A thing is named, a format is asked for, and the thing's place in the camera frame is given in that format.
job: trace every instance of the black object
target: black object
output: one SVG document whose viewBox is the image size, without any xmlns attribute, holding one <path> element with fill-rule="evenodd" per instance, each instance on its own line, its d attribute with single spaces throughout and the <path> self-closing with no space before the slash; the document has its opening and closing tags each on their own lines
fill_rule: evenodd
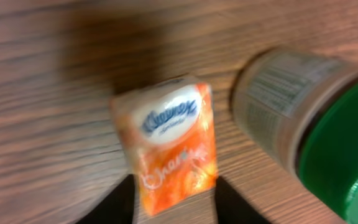
<svg viewBox="0 0 358 224">
<path fill-rule="evenodd" d="M 214 201 L 218 224 L 271 224 L 247 203 L 223 177 L 216 180 Z M 134 176 L 128 175 L 77 224 L 132 224 L 134 202 Z"/>
</svg>

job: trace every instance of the green cap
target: green cap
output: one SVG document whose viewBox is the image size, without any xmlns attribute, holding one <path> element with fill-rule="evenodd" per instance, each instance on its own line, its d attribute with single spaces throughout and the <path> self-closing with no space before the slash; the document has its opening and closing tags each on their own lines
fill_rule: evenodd
<svg viewBox="0 0 358 224">
<path fill-rule="evenodd" d="M 301 150 L 303 185 L 349 223 L 358 224 L 358 84 L 323 114 Z"/>
</svg>

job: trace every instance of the tissue packet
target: tissue packet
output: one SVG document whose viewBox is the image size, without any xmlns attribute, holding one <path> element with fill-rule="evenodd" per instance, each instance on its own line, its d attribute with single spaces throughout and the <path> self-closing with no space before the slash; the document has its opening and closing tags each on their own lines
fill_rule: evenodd
<svg viewBox="0 0 358 224">
<path fill-rule="evenodd" d="M 113 120 L 149 215 L 215 186 L 211 87 L 175 78 L 115 96 Z"/>
</svg>

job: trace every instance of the wood grain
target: wood grain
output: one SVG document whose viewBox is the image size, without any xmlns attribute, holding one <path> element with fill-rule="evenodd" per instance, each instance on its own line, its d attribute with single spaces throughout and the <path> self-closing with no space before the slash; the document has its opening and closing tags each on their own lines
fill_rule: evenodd
<svg viewBox="0 0 358 224">
<path fill-rule="evenodd" d="M 194 74 L 213 86 L 218 166 L 275 223 L 343 223 L 234 125 L 255 54 L 358 60 L 358 1 L 0 0 L 0 224 L 70 223 L 127 172 L 114 93 Z M 138 223 L 213 223 L 211 192 Z"/>
</svg>

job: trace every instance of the jar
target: jar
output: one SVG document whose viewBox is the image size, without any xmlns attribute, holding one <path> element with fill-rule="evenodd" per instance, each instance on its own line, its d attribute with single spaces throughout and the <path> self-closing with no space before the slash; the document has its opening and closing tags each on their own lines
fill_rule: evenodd
<svg viewBox="0 0 358 224">
<path fill-rule="evenodd" d="M 240 75 L 232 111 L 265 152 L 358 224 L 358 63 L 270 50 Z"/>
</svg>

